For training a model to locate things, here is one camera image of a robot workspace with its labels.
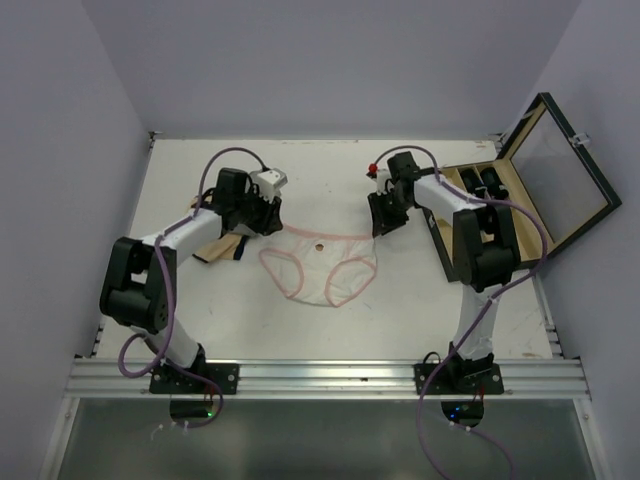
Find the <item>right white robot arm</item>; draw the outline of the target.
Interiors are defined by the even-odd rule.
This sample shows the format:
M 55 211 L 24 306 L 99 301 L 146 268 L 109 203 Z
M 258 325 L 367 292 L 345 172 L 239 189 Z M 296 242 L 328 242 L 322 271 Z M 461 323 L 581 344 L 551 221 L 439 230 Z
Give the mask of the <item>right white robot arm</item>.
M 392 151 L 385 167 L 372 163 L 367 175 L 376 183 L 367 197 L 374 236 L 404 226 L 412 208 L 440 215 L 452 230 L 451 264 L 462 285 L 458 327 L 445 358 L 415 365 L 418 391 L 502 394 L 492 338 L 500 291 L 520 263 L 510 208 L 469 196 L 436 169 L 419 168 L 408 151 Z

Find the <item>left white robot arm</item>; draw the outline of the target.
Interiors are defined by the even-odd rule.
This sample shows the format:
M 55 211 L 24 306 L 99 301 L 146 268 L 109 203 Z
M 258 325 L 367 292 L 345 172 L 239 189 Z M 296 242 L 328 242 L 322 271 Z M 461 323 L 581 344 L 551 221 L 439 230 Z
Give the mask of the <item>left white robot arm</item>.
M 214 187 L 201 191 L 196 203 L 176 223 L 143 238 L 115 241 L 100 295 L 101 313 L 134 332 L 154 353 L 150 365 L 138 372 L 124 364 L 129 378 L 151 372 L 160 362 L 174 365 L 172 379 L 185 392 L 201 390 L 207 367 L 197 361 L 201 345 L 176 319 L 177 269 L 203 247 L 229 233 L 268 236 L 283 229 L 281 189 L 287 183 L 279 169 L 246 172 L 224 168 Z

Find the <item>white pink-trimmed underwear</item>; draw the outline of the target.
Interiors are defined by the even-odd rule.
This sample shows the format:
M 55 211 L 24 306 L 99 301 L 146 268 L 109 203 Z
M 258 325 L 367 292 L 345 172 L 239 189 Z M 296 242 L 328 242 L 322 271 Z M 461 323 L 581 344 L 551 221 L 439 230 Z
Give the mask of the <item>white pink-trimmed underwear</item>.
M 286 225 L 258 258 L 286 299 L 315 306 L 342 307 L 377 276 L 369 234 L 329 234 Z

